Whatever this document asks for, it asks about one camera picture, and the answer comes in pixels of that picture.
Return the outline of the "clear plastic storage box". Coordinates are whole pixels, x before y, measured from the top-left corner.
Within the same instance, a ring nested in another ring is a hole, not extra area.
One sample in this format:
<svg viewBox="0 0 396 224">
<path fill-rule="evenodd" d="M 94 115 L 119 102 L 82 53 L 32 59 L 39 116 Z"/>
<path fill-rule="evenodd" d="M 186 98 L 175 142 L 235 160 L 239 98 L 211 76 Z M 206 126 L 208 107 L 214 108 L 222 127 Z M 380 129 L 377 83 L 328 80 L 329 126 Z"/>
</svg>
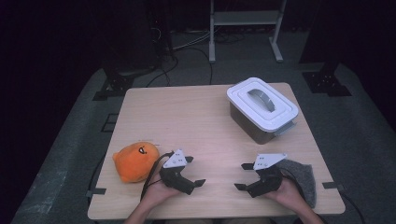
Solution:
<svg viewBox="0 0 396 224">
<path fill-rule="evenodd" d="M 259 145 L 268 143 L 275 137 L 286 133 L 289 129 L 296 125 L 296 123 L 292 120 L 274 132 L 267 132 L 261 130 L 256 124 L 250 121 L 233 104 L 230 104 L 230 114 L 232 119 L 245 131 L 245 133 Z"/>
</svg>

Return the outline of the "orange plush toy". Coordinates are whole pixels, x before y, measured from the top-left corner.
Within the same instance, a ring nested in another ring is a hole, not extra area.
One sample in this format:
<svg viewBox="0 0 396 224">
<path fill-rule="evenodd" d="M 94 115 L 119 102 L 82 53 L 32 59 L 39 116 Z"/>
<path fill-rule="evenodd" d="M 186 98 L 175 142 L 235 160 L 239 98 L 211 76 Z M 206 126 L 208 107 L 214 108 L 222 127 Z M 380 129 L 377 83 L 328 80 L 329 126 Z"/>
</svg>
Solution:
<svg viewBox="0 0 396 224">
<path fill-rule="evenodd" d="M 115 152 L 112 159 L 123 183 L 137 183 L 148 178 L 159 157 L 158 148 L 150 142 L 136 142 Z"/>
</svg>

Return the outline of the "grey fluffy cloth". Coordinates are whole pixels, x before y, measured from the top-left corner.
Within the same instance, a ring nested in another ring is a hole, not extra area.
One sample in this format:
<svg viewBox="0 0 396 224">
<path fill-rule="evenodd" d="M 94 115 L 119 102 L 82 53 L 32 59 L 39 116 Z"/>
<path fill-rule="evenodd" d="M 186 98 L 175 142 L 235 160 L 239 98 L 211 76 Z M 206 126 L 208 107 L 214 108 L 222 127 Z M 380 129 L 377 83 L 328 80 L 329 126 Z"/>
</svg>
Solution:
<svg viewBox="0 0 396 224">
<path fill-rule="evenodd" d="M 317 203 L 317 191 L 312 166 L 291 160 L 280 161 L 277 166 L 286 176 L 296 181 L 303 198 L 311 208 L 314 208 Z"/>
</svg>

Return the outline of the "person's left hand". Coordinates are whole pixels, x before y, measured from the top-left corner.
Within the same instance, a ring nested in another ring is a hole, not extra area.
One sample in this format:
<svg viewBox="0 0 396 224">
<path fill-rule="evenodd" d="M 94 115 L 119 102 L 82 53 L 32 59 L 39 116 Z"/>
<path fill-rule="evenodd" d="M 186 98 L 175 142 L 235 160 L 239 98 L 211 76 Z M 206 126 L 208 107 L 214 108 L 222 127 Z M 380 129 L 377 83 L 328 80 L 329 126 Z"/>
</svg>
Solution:
<svg viewBox="0 0 396 224">
<path fill-rule="evenodd" d="M 155 207 L 167 199 L 179 194 L 177 189 L 167 187 L 159 175 L 151 178 L 141 202 L 148 207 Z"/>
</svg>

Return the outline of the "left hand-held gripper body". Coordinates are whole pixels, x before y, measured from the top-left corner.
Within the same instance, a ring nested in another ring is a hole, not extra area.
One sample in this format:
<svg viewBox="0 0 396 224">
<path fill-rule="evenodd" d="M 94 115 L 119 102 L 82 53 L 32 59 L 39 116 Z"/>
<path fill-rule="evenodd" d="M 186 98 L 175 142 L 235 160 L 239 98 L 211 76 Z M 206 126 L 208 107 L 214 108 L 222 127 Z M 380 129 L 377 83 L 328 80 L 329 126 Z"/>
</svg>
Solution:
<svg viewBox="0 0 396 224">
<path fill-rule="evenodd" d="M 195 183 L 181 174 L 188 163 L 182 149 L 171 153 L 171 156 L 160 170 L 161 180 L 166 187 L 191 195 L 195 189 Z"/>
</svg>

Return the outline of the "black stand with wide base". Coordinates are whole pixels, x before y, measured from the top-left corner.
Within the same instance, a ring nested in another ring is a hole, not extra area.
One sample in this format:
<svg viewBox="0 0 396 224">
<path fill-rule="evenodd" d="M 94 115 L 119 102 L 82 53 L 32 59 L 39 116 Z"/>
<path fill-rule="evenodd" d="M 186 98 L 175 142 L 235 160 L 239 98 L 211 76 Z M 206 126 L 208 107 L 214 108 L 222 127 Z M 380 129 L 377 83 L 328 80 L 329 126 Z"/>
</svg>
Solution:
<svg viewBox="0 0 396 224">
<path fill-rule="evenodd" d="M 132 88 L 134 80 L 150 74 L 159 67 L 158 64 L 136 67 L 128 63 L 104 60 L 102 68 L 106 79 L 99 91 L 93 96 L 94 101 L 105 101 L 109 97 L 121 97 Z"/>
</svg>

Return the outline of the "person's right hand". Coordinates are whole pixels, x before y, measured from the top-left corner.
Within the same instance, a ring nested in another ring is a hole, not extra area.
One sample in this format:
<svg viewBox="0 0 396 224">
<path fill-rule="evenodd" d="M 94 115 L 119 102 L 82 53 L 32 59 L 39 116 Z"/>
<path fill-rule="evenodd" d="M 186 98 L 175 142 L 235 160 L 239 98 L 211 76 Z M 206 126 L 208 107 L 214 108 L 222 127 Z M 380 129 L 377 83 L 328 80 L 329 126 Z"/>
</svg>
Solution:
<svg viewBox="0 0 396 224">
<path fill-rule="evenodd" d="M 287 178 L 282 179 L 278 190 L 265 193 L 264 196 L 290 210 L 297 210 L 304 202 L 295 184 Z"/>
</svg>

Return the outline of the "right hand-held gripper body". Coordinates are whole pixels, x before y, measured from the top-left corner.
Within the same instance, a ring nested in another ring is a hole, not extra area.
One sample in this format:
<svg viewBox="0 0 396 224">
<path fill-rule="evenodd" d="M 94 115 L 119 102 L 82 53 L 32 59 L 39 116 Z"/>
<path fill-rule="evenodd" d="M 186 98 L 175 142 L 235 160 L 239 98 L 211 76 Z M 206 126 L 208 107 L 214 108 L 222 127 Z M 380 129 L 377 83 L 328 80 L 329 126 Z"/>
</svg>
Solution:
<svg viewBox="0 0 396 224">
<path fill-rule="evenodd" d="M 259 180 L 247 185 L 247 192 L 252 198 L 278 190 L 282 182 L 282 173 L 276 165 L 286 158 L 286 153 L 257 155 L 253 162 L 253 170 L 259 176 Z"/>
</svg>

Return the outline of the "black stand with flat base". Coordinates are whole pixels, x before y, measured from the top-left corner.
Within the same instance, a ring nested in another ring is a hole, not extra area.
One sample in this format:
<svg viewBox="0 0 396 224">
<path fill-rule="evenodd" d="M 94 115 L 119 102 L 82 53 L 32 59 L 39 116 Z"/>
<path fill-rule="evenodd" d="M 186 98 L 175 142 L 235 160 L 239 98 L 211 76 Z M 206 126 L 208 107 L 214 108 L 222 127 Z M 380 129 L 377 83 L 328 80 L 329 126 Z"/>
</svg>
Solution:
<svg viewBox="0 0 396 224">
<path fill-rule="evenodd" d="M 350 96 L 347 87 L 335 76 L 347 42 L 343 35 L 343 12 L 337 4 L 337 0 L 320 0 L 300 62 L 323 63 L 318 71 L 303 72 L 304 80 L 313 93 Z"/>
</svg>

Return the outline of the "black tape strip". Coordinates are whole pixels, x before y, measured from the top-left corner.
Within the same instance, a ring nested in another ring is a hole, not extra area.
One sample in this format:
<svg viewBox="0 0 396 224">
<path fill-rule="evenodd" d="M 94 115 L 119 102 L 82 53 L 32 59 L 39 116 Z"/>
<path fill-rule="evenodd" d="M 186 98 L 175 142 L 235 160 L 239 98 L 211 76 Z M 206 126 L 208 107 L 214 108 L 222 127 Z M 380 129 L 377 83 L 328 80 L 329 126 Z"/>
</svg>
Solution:
<svg viewBox="0 0 396 224">
<path fill-rule="evenodd" d="M 339 191 L 345 191 L 346 190 L 344 185 L 337 184 L 336 182 L 323 182 L 322 186 L 325 189 L 337 189 Z"/>
<path fill-rule="evenodd" d="M 105 195 L 106 189 L 89 189 L 86 193 L 86 196 L 91 198 L 94 194 Z"/>
</svg>

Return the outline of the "white metal stand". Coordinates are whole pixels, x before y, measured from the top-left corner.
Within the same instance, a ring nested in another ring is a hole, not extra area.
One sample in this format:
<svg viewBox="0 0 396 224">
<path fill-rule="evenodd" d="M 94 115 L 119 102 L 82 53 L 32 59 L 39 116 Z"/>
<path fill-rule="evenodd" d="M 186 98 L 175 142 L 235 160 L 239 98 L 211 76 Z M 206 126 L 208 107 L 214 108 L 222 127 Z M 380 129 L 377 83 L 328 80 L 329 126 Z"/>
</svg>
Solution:
<svg viewBox="0 0 396 224">
<path fill-rule="evenodd" d="M 210 23 L 208 60 L 216 61 L 215 28 L 219 26 L 246 26 L 246 25 L 274 25 L 275 31 L 269 37 L 270 46 L 278 63 L 283 62 L 283 56 L 277 44 L 279 31 L 283 21 L 288 0 L 281 0 L 277 10 L 261 11 L 216 11 L 215 0 L 210 0 Z"/>
</svg>

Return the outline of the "black tape square on floor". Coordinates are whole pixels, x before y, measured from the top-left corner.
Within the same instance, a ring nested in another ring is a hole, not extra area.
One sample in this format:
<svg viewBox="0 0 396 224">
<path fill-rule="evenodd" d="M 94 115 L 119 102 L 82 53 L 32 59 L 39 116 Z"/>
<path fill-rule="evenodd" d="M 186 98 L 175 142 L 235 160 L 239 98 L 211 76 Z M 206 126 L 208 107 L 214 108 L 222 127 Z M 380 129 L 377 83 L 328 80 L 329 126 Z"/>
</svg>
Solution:
<svg viewBox="0 0 396 224">
<path fill-rule="evenodd" d="M 104 124 L 102 125 L 102 133 L 113 133 L 118 120 L 118 113 L 109 113 L 106 117 Z"/>
</svg>

